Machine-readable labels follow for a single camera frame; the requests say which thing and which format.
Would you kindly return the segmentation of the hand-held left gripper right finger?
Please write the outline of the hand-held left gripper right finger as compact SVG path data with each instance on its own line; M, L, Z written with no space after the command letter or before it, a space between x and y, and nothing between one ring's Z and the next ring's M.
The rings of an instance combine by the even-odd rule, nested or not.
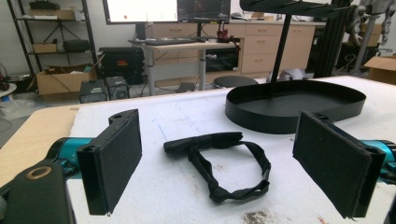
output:
M343 217L365 217L386 153L303 111L292 151Z

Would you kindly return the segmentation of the black bow tie with strap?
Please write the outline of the black bow tie with strap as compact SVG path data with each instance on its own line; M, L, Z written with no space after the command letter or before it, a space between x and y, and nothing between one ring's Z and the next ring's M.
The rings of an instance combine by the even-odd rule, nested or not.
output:
M226 200L246 200L250 197L258 197L269 190L269 174L271 162L266 158L264 150L257 144L243 141L240 132L210 133L168 141L163 144L163 149L171 155L186 154L189 161L204 178L209 189L209 198L215 203L223 203ZM238 189L229 192L219 185L214 177L212 164L204 158L201 150L204 149L226 149L245 145L262 169L262 181L253 188Z

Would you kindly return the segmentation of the small black computer box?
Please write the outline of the small black computer box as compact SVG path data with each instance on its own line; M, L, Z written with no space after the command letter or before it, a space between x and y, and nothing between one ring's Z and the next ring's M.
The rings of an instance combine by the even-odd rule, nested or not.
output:
M82 81L79 100L82 104L106 101L105 82L102 79Z
M130 97L128 84L123 77L107 77L106 86L110 100L127 99Z

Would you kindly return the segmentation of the large open cardboard box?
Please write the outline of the large open cardboard box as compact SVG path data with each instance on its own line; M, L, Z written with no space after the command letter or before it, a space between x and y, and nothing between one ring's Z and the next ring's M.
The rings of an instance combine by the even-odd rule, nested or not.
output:
M83 81L97 79L91 63L70 66L50 65L36 75L39 94L46 101L77 100Z

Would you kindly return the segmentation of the cardboard box with open flap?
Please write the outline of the cardboard box with open flap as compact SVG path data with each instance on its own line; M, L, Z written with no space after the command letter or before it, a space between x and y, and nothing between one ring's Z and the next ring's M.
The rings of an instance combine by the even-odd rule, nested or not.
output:
M364 66L368 79L396 85L396 55L373 57Z

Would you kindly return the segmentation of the black bag on shelf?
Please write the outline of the black bag on shelf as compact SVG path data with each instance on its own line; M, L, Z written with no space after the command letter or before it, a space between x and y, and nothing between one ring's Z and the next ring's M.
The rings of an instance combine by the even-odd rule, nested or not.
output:
M90 42L84 39L72 39L64 41L64 50L66 52L84 52L90 50Z

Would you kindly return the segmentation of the round black stool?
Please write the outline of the round black stool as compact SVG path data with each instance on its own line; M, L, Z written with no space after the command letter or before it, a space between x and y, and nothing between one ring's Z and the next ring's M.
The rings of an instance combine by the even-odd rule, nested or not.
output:
M257 81L250 77L224 76L215 78L213 80L213 84L217 88L234 88L248 85L256 85Z

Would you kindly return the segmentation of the black keyboard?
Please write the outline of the black keyboard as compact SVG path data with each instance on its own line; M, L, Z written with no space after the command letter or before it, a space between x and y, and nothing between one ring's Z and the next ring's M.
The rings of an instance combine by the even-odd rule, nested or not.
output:
M190 44L195 43L192 39L176 38L176 39L146 39L144 44L148 46L169 46L178 44Z

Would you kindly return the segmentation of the black metal shelf rack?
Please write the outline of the black metal shelf rack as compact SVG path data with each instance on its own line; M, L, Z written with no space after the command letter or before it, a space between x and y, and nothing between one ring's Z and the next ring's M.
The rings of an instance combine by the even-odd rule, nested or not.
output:
M50 65L95 63L96 52L87 0L7 0L31 75ZM84 39L91 49L66 52L64 41Z

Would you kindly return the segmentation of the wooden desk with grey legs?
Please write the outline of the wooden desk with grey legs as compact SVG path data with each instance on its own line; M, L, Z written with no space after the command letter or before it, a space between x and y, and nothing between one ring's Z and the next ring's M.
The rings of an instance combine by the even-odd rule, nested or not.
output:
M194 42L175 45L151 46L146 42L139 41L140 48L145 53L146 75L148 76L148 93L150 96L155 94L155 76L154 69L154 53L155 52L174 52L183 50L196 50L198 52L198 77L199 90L205 89L205 53L208 49L239 49L235 43L217 43L217 42Z

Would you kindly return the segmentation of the beige drawer cabinets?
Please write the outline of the beige drawer cabinets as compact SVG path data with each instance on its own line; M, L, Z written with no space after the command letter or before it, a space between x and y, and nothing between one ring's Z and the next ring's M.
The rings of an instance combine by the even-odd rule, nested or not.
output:
M288 31L283 58L280 68L307 67L308 57L317 26L317 22L292 22ZM205 82L211 82L216 77L235 75L243 77L267 77L273 70L276 53L280 43L283 22L279 21L232 21L226 24L229 35L239 39L237 54L238 65L231 70L221 67L216 71L206 71ZM147 31L148 37L196 37L197 24L194 23L154 23ZM204 24L202 36L215 36L218 26ZM211 62L209 51L206 51L206 68ZM193 81L198 77L198 52L183 50L174 52L155 52L154 69L155 84L178 84Z

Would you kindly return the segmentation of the monitor with white screen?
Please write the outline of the monitor with white screen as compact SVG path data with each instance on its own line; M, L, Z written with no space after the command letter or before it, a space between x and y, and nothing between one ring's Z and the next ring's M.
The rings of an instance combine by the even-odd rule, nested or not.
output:
M177 0L103 0L107 24L177 21Z

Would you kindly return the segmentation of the red device on desk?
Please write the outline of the red device on desk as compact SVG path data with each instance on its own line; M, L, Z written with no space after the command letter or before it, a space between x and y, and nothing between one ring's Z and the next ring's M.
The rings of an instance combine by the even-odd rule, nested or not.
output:
M228 30L225 28L224 23L219 24L219 29L217 30L217 42L218 43L229 43L230 37L228 37Z

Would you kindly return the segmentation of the monitor with dark screen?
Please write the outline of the monitor with dark screen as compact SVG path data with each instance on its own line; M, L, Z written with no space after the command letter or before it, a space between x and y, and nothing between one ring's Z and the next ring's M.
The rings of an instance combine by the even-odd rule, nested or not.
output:
M228 21L231 0L177 0L177 19L182 22Z

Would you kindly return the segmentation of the black aluminium frame post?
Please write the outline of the black aluminium frame post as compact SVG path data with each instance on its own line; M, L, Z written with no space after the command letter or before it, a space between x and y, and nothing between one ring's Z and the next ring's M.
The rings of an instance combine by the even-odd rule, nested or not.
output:
M329 77L338 55L345 33L348 8L353 0L332 0L332 4L342 10L333 19L327 19L324 36L320 44L320 54L314 72L314 78Z

